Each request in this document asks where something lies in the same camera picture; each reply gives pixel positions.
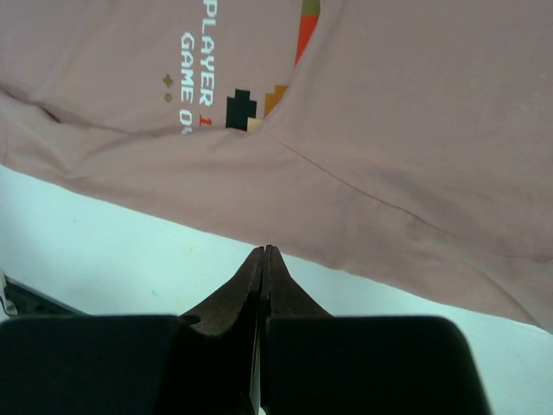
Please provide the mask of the pink printed t shirt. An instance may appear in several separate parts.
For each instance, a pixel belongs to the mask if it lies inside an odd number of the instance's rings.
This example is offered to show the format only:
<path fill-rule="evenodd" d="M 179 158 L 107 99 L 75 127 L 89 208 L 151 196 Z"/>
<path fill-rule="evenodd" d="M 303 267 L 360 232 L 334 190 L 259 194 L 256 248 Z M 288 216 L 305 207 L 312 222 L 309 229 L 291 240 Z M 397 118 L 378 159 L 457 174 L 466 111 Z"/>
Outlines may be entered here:
<path fill-rule="evenodd" d="M 552 328 L 549 1 L 4 1 L 1 162 Z"/>

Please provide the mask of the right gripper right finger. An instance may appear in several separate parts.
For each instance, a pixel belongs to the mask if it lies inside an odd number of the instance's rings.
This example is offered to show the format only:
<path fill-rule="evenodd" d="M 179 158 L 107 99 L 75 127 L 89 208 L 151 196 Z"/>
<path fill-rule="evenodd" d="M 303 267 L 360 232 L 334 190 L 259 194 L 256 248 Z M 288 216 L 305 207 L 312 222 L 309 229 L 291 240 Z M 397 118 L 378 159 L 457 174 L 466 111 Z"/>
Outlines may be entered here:
<path fill-rule="evenodd" d="M 466 337 L 439 316 L 326 312 L 267 246 L 261 406 L 269 414 L 488 414 Z"/>

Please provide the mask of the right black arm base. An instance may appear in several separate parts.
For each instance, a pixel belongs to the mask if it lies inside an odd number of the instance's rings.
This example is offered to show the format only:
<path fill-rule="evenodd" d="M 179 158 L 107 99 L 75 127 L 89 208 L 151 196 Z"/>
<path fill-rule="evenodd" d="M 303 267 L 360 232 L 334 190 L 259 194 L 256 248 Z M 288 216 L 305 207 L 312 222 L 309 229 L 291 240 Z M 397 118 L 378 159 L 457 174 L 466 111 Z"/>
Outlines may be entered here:
<path fill-rule="evenodd" d="M 92 317 L 21 283 L 1 270 L 1 321 Z"/>

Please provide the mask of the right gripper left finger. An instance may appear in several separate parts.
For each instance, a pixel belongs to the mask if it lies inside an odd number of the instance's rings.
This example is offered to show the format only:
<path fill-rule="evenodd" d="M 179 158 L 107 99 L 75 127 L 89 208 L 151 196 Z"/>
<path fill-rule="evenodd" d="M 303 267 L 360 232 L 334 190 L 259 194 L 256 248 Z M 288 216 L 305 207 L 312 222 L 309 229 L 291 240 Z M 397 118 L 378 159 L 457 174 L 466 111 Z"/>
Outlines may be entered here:
<path fill-rule="evenodd" d="M 263 260 L 179 316 L 3 322 L 2 413 L 258 413 Z"/>

